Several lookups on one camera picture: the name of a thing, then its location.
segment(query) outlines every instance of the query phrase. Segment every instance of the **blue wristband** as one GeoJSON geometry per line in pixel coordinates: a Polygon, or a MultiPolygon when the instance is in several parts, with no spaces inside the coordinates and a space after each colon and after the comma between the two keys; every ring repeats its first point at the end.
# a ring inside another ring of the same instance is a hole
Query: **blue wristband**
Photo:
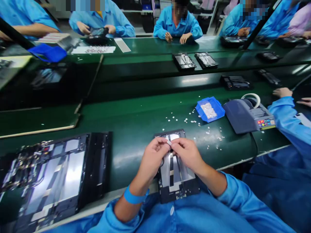
{"type": "Polygon", "coordinates": [[[125,190],[124,198],[125,200],[127,200],[128,203],[131,203],[134,205],[144,202],[150,192],[150,190],[148,189],[147,193],[144,196],[134,196],[131,194],[129,187],[130,186],[128,186],[127,189],[125,190]]]}

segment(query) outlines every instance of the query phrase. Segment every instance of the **hair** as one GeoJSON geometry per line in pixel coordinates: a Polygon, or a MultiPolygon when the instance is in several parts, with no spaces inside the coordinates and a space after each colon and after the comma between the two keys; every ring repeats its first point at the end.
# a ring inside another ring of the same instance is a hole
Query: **hair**
{"type": "Polygon", "coordinates": [[[190,0],[173,0],[178,6],[186,7],[190,0]]]}

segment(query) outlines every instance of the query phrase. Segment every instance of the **pink shirt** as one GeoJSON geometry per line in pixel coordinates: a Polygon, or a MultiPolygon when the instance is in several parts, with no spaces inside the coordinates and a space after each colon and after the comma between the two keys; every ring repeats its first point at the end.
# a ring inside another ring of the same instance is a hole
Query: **pink shirt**
{"type": "Polygon", "coordinates": [[[302,36],[305,31],[311,31],[311,3],[296,12],[289,23],[288,31],[293,36],[302,36]]]}

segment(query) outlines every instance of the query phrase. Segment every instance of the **blue box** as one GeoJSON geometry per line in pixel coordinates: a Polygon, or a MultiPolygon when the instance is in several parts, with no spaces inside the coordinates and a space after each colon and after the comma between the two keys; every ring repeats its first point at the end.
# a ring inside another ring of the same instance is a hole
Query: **blue box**
{"type": "Polygon", "coordinates": [[[152,7],[149,4],[143,4],[143,10],[152,10],[152,7]]]}
{"type": "Polygon", "coordinates": [[[202,120],[206,121],[207,123],[210,123],[210,122],[215,121],[219,118],[222,118],[225,115],[225,110],[221,106],[220,102],[215,99],[214,96],[198,101],[198,105],[195,107],[195,109],[197,110],[197,112],[201,116],[202,120]],[[204,105],[207,103],[211,104],[212,108],[214,109],[215,113],[217,114],[216,117],[209,118],[209,119],[207,118],[207,115],[204,113],[203,109],[201,108],[201,105],[204,105]]]}

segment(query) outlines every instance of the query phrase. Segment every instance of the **white paper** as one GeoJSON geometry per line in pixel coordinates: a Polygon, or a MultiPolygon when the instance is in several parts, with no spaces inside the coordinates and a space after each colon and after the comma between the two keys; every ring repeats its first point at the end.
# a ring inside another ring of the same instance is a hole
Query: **white paper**
{"type": "Polygon", "coordinates": [[[113,53],[115,46],[80,46],[72,50],[71,54],[85,54],[85,53],[113,53]]]}

